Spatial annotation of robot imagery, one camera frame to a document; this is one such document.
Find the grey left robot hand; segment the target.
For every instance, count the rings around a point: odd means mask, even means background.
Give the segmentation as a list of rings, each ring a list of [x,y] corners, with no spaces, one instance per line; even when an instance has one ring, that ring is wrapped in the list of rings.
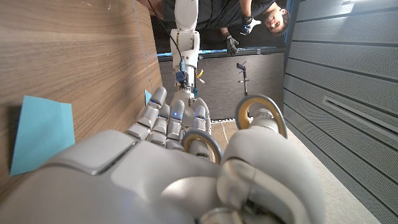
[[[184,126],[191,126],[195,118],[195,110],[198,106],[203,106],[205,108],[205,121],[209,126],[211,124],[210,112],[207,104],[201,98],[194,98],[193,93],[186,93],[178,91],[178,98],[182,100],[185,104],[185,109],[183,112],[182,123]]]

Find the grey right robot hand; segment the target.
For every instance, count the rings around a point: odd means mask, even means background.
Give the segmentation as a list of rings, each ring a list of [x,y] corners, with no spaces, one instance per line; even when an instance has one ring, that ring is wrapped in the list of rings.
[[[222,149],[205,109],[182,129],[184,103],[159,87],[125,133],[107,130],[49,159],[1,205],[2,223],[323,223],[322,183],[264,95],[236,107]]]

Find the black gloved person hand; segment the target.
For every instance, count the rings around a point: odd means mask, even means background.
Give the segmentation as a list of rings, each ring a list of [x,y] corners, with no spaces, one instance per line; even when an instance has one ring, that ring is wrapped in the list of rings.
[[[224,41],[226,44],[227,54],[230,56],[236,55],[238,53],[238,49],[236,46],[239,44],[239,42],[234,39],[229,32],[225,33]]]

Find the white black gloved person hand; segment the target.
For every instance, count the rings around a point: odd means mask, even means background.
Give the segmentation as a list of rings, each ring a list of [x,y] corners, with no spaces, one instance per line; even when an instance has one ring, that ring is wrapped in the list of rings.
[[[242,17],[242,26],[239,30],[239,33],[241,35],[249,35],[252,32],[253,28],[260,24],[262,24],[262,22],[259,20],[256,20],[252,16],[243,16]]]

